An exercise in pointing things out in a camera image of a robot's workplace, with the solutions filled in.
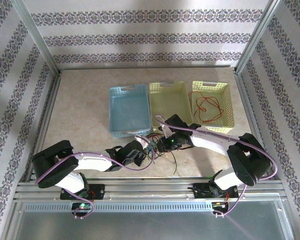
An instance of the yellow plastic basket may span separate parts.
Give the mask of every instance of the yellow plastic basket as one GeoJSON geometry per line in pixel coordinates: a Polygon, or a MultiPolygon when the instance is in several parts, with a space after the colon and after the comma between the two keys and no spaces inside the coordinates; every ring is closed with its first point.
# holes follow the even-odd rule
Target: yellow plastic basket
{"type": "Polygon", "coordinates": [[[165,119],[174,114],[186,122],[193,123],[186,84],[183,81],[155,82],[149,85],[149,104],[153,130],[160,126],[155,120],[156,115],[165,119]]]}
{"type": "MultiPolygon", "coordinates": [[[[203,123],[200,120],[198,111],[195,115],[193,115],[193,122],[195,124],[200,124],[211,131],[225,134],[235,127],[234,113],[228,83],[193,81],[192,91],[199,91],[204,97],[215,97],[220,104],[220,108],[224,110],[219,119],[207,123],[203,123]]],[[[196,100],[197,98],[201,97],[199,92],[194,92],[190,95],[192,114],[194,114],[198,109],[196,100]]],[[[206,109],[206,112],[200,113],[201,119],[204,121],[210,120],[220,113],[217,107],[212,106],[207,101],[205,101],[201,107],[206,109]]]]}

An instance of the basket handle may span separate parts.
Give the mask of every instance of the basket handle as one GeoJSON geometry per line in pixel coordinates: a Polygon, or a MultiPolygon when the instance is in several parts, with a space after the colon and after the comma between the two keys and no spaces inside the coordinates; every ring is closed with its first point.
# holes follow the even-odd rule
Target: basket handle
{"type": "Polygon", "coordinates": [[[131,91],[135,89],[135,85],[122,86],[121,91],[131,91]]]}
{"type": "Polygon", "coordinates": [[[207,86],[207,87],[215,87],[217,86],[218,83],[214,81],[203,81],[202,86],[207,86]]]}
{"type": "Polygon", "coordinates": [[[163,81],[163,82],[159,83],[160,87],[169,87],[169,86],[172,86],[173,84],[174,84],[174,81],[163,81]]]}
{"type": "Polygon", "coordinates": [[[136,134],[137,131],[123,131],[122,134],[136,134]]]}

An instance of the bracket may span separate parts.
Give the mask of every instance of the bracket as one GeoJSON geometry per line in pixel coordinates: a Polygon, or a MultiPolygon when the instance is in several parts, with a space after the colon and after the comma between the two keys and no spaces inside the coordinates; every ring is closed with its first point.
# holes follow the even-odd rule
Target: bracket
{"type": "MultiPolygon", "coordinates": [[[[204,192],[204,189],[209,189],[209,183],[194,183],[192,188],[193,189],[193,195],[194,199],[214,199],[215,197],[211,192],[204,192]]],[[[230,198],[238,198],[238,187],[232,186],[229,187],[226,191],[224,191],[224,194],[221,194],[219,198],[226,198],[226,192],[229,194],[230,198]]]]}
{"type": "MultiPolygon", "coordinates": [[[[87,200],[103,200],[105,195],[105,185],[104,184],[89,184],[90,190],[88,192],[87,200]]],[[[70,195],[63,188],[60,194],[61,200],[78,200],[74,196],[70,195]]]]}

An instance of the robotic arm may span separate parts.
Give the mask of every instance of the robotic arm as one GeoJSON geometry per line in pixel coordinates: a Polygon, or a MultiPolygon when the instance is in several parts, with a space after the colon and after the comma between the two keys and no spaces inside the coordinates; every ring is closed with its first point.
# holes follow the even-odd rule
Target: robotic arm
{"type": "MultiPolygon", "coordinates": [[[[259,151],[230,140],[235,139],[234,136],[223,134],[224,138],[220,138],[213,132],[205,134],[186,130],[202,129],[207,132],[205,127],[198,124],[188,126],[176,114],[167,119],[165,123],[184,130],[161,124],[161,130],[165,136],[157,144],[159,152],[171,152],[188,144],[190,147],[207,148],[229,157],[232,167],[217,172],[209,181],[208,191],[214,197],[220,196],[232,186],[240,184],[254,186],[271,167],[271,161],[259,151]]],[[[128,143],[125,147],[116,146],[106,149],[102,153],[86,152],[84,154],[80,152],[73,154],[70,142],[63,140],[33,156],[32,164],[37,177],[36,183],[39,188],[58,186],[85,198],[89,191],[89,184],[82,173],[75,173],[73,170],[92,169],[113,172],[121,168],[117,163],[123,166],[135,163],[140,167],[147,155],[144,149],[148,143],[139,136],[135,138],[136,140],[128,143]]],[[[263,150],[252,134],[245,133],[238,139],[263,150]]]]}

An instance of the patterned wallpaper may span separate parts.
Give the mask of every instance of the patterned wallpaper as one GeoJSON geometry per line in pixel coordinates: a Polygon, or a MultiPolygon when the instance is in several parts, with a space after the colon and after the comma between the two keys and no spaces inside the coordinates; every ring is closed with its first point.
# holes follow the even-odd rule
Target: patterned wallpaper
{"type": "Polygon", "coordinates": [[[235,66],[268,0],[24,2],[58,67],[75,69],[235,66]]]}
{"type": "Polygon", "coordinates": [[[0,236],[38,139],[54,76],[8,0],[0,0],[0,236]]]}
{"type": "Polygon", "coordinates": [[[284,0],[241,73],[300,239],[300,0],[284,0]]]}

